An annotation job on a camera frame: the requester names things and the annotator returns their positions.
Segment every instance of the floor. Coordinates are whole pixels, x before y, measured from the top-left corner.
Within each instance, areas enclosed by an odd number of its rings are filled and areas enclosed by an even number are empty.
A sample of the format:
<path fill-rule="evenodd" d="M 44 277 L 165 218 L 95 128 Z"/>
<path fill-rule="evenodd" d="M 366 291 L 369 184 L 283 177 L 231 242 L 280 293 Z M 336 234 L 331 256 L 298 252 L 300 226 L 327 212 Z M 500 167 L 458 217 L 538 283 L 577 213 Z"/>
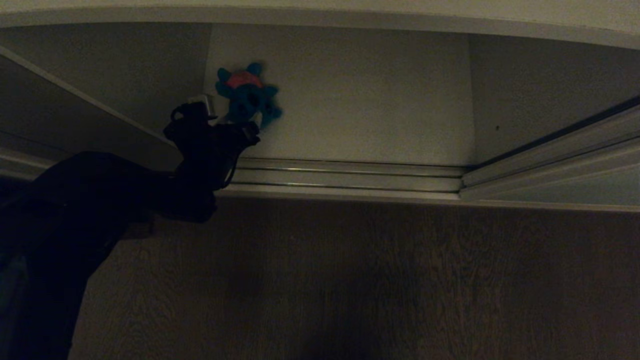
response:
<path fill-rule="evenodd" d="M 219 205 L 120 242 L 70 359 L 640 359 L 640 214 Z"/>

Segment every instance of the stuffed toy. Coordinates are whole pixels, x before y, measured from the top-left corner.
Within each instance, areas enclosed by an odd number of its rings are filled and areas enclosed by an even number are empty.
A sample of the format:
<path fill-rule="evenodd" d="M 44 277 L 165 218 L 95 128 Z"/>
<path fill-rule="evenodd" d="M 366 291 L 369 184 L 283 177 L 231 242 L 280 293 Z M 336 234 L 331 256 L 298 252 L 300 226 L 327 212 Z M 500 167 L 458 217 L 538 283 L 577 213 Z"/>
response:
<path fill-rule="evenodd" d="M 227 120 L 234 123 L 247 122 L 259 112 L 262 114 L 260 127 L 264 129 L 282 115 L 282 110 L 273 100 L 278 88 L 265 86 L 260 80 L 261 72 L 262 66 L 258 63 L 233 73 L 224 68 L 218 69 L 220 81 L 216 83 L 216 90 L 230 101 Z"/>

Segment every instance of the white wall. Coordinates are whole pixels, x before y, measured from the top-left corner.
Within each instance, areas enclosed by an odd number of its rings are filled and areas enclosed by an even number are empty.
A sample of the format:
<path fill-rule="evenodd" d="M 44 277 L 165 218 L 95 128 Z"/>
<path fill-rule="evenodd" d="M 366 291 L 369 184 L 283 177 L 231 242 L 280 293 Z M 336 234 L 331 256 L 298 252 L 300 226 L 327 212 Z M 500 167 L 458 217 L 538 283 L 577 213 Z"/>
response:
<path fill-rule="evenodd" d="M 214 25 L 216 71 L 266 65 L 284 116 L 249 156 L 468 165 L 473 158 L 467 36 L 409 31 Z M 226 113 L 227 101 L 216 104 Z"/>
<path fill-rule="evenodd" d="M 640 51 L 530 38 L 469 39 L 477 162 L 640 95 Z"/>
<path fill-rule="evenodd" d="M 80 151 L 112 152 L 155 170 L 173 170 L 181 160 L 178 150 L 167 143 L 2 56 L 0 78 L 0 132 L 9 134 L 0 137 L 0 147 L 50 160 Z"/>

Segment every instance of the red patch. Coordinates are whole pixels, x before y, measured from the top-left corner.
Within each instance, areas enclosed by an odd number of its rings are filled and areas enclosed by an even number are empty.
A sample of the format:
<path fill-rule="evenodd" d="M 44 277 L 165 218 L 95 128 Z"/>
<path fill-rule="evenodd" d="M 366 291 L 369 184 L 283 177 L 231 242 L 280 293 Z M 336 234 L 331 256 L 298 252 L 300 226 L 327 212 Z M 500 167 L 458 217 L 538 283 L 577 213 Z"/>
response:
<path fill-rule="evenodd" d="M 233 89 L 247 84 L 253 84 L 259 88 L 264 87 L 264 85 L 260 81 L 260 78 L 248 71 L 235 72 L 231 74 L 231 78 L 229 78 L 229 80 L 225 84 Z"/>

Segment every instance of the plush toy face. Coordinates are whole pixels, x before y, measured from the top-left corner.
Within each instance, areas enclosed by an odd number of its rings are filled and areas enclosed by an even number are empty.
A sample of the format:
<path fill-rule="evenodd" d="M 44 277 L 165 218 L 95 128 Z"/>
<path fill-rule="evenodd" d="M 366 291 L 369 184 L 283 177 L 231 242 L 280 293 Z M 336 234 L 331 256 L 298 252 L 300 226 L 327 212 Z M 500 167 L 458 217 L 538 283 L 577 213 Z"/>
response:
<path fill-rule="evenodd" d="M 251 120 L 257 112 L 261 112 L 261 127 L 264 128 L 273 119 L 282 115 L 282 110 L 273 102 L 278 89 L 273 86 L 264 86 L 260 80 L 261 72 L 262 67 L 257 63 L 249 65 L 244 71 L 235 73 L 223 68 L 218 70 L 220 81 L 216 83 L 216 90 L 221 96 L 230 100 L 227 119 L 232 122 L 246 122 Z"/>

